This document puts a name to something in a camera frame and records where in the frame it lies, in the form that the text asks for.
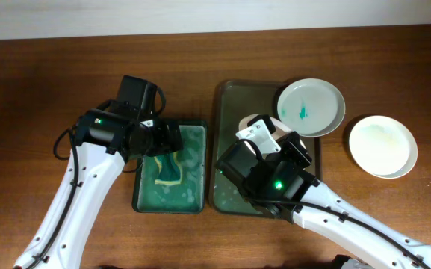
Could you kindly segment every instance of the white bowl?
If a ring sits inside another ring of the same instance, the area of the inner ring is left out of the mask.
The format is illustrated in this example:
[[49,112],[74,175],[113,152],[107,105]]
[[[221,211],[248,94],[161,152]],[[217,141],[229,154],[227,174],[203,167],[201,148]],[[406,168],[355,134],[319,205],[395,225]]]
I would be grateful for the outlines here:
[[344,118],[344,98],[332,84],[307,78],[288,85],[276,110],[288,128],[303,137],[320,137],[335,130]]
[[415,138],[403,124],[390,117],[360,120],[351,130],[349,143],[356,163],[382,179],[406,175],[418,159]]

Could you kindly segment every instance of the green tray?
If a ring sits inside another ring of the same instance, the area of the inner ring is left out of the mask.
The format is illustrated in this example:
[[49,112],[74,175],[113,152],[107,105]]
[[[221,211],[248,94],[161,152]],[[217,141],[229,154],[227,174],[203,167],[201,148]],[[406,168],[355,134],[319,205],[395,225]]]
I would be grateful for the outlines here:
[[140,213],[198,214],[204,206],[207,124],[203,120],[179,120],[184,149],[177,152],[182,166],[182,183],[155,184],[158,166],[144,157],[137,172],[132,208]]

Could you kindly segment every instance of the sponge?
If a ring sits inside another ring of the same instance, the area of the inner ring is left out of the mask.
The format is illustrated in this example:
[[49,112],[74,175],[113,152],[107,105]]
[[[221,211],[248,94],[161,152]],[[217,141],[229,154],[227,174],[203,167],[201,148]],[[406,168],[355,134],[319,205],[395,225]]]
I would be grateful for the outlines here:
[[155,184],[178,185],[182,183],[182,167],[177,161],[177,152],[154,157],[158,166],[158,176]]

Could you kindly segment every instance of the wooden table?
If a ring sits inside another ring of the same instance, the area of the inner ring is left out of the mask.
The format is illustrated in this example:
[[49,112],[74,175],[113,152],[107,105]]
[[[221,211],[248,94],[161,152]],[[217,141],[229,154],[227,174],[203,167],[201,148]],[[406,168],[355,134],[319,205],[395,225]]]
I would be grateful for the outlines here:
[[[114,98],[124,74],[161,86],[164,116],[207,120],[210,137],[223,80],[333,83],[347,113],[322,139],[325,182],[431,244],[431,25],[13,40],[0,41],[0,268],[11,268],[26,248],[62,180],[66,163],[52,156],[56,137]],[[411,173],[378,179],[353,163],[344,130],[363,114],[390,116],[411,130],[419,150]],[[289,223],[227,216],[209,205],[198,215],[138,214],[133,186],[133,175],[121,175],[110,189],[82,268],[296,267],[347,253]]]

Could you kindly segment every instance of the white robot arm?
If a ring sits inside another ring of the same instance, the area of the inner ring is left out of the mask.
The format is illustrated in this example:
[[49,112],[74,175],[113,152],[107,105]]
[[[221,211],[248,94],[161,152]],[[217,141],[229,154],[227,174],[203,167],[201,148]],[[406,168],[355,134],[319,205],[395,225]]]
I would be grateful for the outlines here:
[[303,170],[311,159],[296,132],[277,141],[274,132],[268,116],[256,117],[216,164],[255,209],[323,235],[374,268],[431,268],[431,245],[344,201]]
[[78,146],[78,186],[59,233],[55,235],[52,245],[45,250],[72,191],[76,167],[74,155],[71,154],[66,174],[43,223],[24,253],[16,260],[15,268],[79,268],[87,236],[102,201],[125,165],[118,152],[111,155],[105,150],[105,147],[92,143]]
[[[159,111],[155,111],[156,93],[162,98]],[[124,165],[145,155],[182,149],[179,124],[158,118],[164,106],[160,88],[126,75],[116,100],[89,110],[56,140],[55,156],[69,163],[43,223],[14,268],[79,268],[102,201]],[[65,134],[71,143],[69,158],[57,154]]]

